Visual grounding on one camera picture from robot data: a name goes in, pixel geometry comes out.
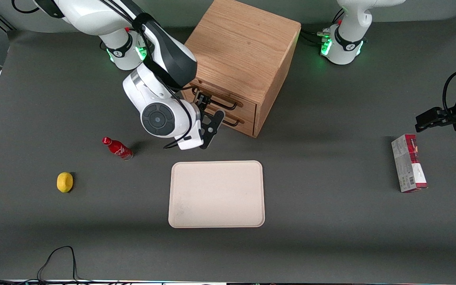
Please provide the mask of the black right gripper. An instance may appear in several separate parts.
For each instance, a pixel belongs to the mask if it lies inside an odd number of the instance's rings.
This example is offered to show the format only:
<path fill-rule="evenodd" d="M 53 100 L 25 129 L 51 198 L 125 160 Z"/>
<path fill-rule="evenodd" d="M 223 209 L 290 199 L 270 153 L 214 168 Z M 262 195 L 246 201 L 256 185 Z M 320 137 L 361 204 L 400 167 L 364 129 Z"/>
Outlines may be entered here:
<path fill-rule="evenodd" d="M 203 94 L 201 91 L 195 92 L 194 102 L 191 103 L 195 111 L 191 128 L 217 128 L 217 120 L 214 115 L 206 111 L 210 103 L 210 95 Z"/>

